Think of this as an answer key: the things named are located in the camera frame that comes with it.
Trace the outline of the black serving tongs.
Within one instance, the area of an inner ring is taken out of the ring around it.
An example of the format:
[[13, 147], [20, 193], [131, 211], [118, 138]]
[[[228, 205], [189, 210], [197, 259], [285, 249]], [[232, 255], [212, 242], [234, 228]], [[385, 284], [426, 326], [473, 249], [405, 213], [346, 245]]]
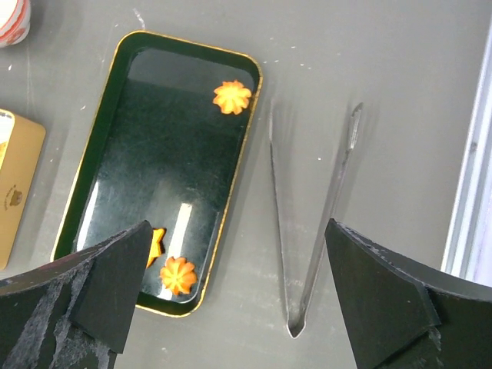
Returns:
[[326, 181], [318, 188], [320, 194], [309, 195], [307, 203], [314, 207], [311, 236], [296, 235], [301, 201], [294, 188], [294, 114], [280, 102], [273, 101], [268, 113], [268, 144], [274, 206], [277, 212], [278, 250], [281, 272], [281, 296], [285, 327], [292, 339], [301, 336], [307, 325], [307, 315], [326, 251], [324, 231], [335, 216], [343, 194], [351, 157], [361, 130], [364, 103], [349, 106], [341, 126], [341, 136], [335, 140], [333, 158], [322, 169]]

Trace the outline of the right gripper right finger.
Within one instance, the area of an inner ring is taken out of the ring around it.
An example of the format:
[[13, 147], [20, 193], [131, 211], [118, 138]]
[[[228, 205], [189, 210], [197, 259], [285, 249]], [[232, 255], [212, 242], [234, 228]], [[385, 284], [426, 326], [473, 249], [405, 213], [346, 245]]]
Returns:
[[359, 368], [489, 368], [491, 289], [331, 219], [328, 258]]

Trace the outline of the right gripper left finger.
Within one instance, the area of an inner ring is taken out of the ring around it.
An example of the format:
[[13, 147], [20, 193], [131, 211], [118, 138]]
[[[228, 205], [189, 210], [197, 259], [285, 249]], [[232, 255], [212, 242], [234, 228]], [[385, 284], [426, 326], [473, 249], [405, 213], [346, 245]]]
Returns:
[[1, 281], [3, 368], [113, 368], [127, 341], [153, 228]]

